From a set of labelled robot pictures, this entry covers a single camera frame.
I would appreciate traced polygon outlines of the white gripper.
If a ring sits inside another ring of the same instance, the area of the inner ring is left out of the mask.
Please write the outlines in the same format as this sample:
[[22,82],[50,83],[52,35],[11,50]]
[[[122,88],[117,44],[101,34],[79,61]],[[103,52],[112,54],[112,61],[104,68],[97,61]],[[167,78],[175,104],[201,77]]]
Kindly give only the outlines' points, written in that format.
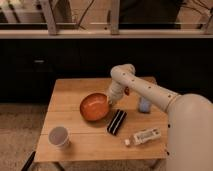
[[107,90],[107,104],[113,106],[124,96],[125,87],[116,81],[112,81]]

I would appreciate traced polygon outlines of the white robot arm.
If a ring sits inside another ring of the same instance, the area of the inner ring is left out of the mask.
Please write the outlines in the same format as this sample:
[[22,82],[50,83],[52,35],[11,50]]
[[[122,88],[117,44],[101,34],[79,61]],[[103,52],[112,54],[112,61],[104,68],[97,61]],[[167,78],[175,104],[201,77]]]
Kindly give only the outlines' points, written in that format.
[[213,171],[213,104],[207,98],[181,95],[136,77],[132,64],[114,66],[110,75],[111,104],[128,87],[168,115],[166,171]]

